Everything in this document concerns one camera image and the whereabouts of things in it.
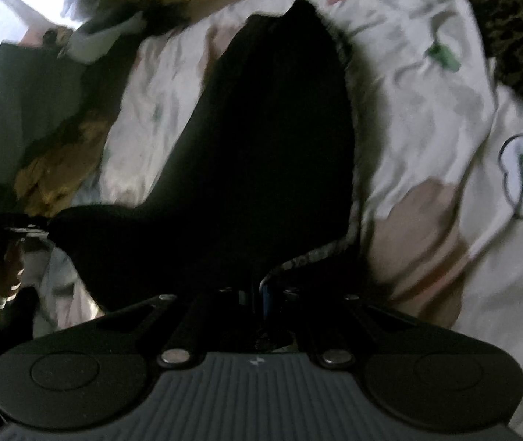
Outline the black hoodie with white logo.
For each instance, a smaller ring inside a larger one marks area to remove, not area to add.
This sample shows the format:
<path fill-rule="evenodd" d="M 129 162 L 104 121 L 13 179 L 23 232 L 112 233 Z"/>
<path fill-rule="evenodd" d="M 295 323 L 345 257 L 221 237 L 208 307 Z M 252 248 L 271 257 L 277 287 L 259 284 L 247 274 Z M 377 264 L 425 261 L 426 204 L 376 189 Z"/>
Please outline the black hoodie with white logo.
<path fill-rule="evenodd" d="M 50 240 L 103 311 L 254 287 L 345 236 L 353 127 L 328 26 L 306 0 L 249 17 L 147 199 L 53 218 Z"/>

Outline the teddy bear print cloth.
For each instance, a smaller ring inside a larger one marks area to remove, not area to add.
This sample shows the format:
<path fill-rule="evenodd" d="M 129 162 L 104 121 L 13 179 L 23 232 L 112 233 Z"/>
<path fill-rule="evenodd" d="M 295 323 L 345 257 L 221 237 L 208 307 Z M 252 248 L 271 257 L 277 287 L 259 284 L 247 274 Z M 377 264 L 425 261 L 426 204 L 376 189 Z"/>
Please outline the teddy bear print cloth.
<path fill-rule="evenodd" d="M 334 242 L 329 242 L 322 247 L 313 249 L 299 257 L 291 259 L 282 265 L 284 269 L 293 269 L 306 264 L 318 263 L 319 261 L 346 254 L 361 240 L 362 218 L 364 206 L 366 174 L 364 157 L 362 155 L 365 143 L 366 129 L 364 125 L 364 88 L 365 77 L 363 74 L 364 64 L 357 46 L 351 41 L 350 36 L 337 28 L 328 26 L 329 34 L 336 43 L 337 56 L 345 70 L 345 84 L 351 105 L 351 121 L 353 127 L 353 166 L 351 177 L 351 202 L 348 216 L 348 226 L 345 236 Z"/>

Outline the mustard yellow cloth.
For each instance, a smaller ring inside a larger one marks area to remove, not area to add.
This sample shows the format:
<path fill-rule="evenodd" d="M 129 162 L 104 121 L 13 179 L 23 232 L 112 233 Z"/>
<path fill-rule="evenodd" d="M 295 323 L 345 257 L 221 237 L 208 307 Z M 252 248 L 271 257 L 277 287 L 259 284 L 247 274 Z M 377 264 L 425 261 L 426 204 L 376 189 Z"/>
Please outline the mustard yellow cloth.
<path fill-rule="evenodd" d="M 115 120 L 112 112 L 78 112 L 25 150 L 14 181 L 25 214 L 52 217 L 70 205 L 98 168 Z"/>

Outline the dark green pillow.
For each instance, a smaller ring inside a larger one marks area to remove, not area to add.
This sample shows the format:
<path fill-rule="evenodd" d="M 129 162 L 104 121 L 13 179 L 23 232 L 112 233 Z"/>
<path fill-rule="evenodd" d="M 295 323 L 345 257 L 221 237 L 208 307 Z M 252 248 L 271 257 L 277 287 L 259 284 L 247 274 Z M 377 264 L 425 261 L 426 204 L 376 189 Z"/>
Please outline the dark green pillow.
<path fill-rule="evenodd" d="M 13 181 L 33 142 L 78 112 L 86 70 L 53 50 L 0 45 L 0 183 Z"/>

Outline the white printed bed sheet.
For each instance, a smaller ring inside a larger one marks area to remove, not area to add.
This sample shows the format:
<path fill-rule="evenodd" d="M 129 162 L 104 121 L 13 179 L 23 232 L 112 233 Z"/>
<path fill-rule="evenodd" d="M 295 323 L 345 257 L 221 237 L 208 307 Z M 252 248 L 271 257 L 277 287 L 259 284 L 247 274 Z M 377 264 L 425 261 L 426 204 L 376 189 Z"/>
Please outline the white printed bed sheet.
<path fill-rule="evenodd" d="M 144 33 L 85 65 L 78 112 L 116 120 L 64 210 L 144 202 L 232 38 L 295 1 L 234 0 L 185 28 L 152 3 Z M 5 341 L 0 313 L 0 440 L 523 440 L 523 98 L 468 0 L 306 1 L 364 64 L 362 234 L 268 276 L 373 281 L 358 364 L 260 351 L 258 284 L 229 288 L 252 298 L 251 352 L 164 369 L 159 296 L 103 311 L 48 232 L 24 240 L 33 333 Z"/>

